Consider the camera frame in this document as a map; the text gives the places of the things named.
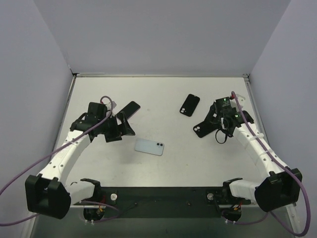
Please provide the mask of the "silver white smartphone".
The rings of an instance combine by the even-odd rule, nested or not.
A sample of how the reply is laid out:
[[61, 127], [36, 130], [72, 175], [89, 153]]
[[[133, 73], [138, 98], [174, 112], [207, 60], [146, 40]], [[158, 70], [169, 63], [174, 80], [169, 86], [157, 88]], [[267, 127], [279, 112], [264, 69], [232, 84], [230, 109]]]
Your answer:
[[141, 153], [161, 156], [163, 154], [164, 144], [162, 142], [138, 138], [134, 150]]

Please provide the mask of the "purple smartphone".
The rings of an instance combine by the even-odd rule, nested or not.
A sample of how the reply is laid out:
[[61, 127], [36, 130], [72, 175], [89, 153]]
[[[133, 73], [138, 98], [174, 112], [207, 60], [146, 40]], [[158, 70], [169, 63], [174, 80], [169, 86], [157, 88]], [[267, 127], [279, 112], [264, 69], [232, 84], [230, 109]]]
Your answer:
[[136, 103], [135, 101], [129, 102], [123, 109], [121, 109], [119, 112], [124, 113], [127, 119], [131, 118], [139, 109], [141, 106]]

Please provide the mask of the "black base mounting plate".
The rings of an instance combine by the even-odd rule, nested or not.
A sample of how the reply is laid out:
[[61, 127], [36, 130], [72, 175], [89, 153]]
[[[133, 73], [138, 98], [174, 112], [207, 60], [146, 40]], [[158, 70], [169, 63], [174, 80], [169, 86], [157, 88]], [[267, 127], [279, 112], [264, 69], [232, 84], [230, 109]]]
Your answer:
[[218, 218], [220, 207], [249, 205], [234, 198], [224, 187], [102, 187], [85, 204], [82, 215], [88, 221], [113, 218]]

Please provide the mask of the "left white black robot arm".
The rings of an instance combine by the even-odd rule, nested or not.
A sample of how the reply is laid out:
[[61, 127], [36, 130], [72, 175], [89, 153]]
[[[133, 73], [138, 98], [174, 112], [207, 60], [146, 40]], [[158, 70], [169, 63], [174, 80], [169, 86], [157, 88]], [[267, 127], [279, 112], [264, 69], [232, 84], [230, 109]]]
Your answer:
[[62, 219], [76, 203], [100, 204], [104, 200], [99, 181], [82, 178], [67, 184], [66, 180], [82, 152], [98, 135], [103, 135], [107, 143], [135, 135], [125, 112], [113, 114], [113, 108], [113, 102], [90, 102], [87, 112], [71, 124], [50, 162], [36, 176], [27, 177], [25, 191], [30, 212]]

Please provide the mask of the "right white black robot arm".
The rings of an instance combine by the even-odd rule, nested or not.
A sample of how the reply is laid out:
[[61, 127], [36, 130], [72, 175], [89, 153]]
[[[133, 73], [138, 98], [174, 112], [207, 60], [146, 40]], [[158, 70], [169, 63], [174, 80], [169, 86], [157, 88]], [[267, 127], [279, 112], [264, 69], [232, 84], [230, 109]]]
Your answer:
[[265, 212], [298, 201], [300, 186], [296, 181], [302, 180], [301, 172], [290, 169], [278, 158], [249, 113], [238, 109], [234, 97], [215, 100], [205, 120], [226, 138], [239, 141], [263, 178], [261, 183], [242, 178], [225, 181], [223, 185], [230, 196], [254, 201]]

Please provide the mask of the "black phone case with phone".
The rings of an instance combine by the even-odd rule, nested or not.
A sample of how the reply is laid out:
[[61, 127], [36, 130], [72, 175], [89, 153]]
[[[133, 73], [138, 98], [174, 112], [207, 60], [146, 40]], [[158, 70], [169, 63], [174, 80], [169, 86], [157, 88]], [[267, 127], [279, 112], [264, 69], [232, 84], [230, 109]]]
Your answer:
[[199, 138], [203, 138], [215, 130], [217, 130], [217, 126], [209, 121], [203, 121], [193, 127], [193, 131]]

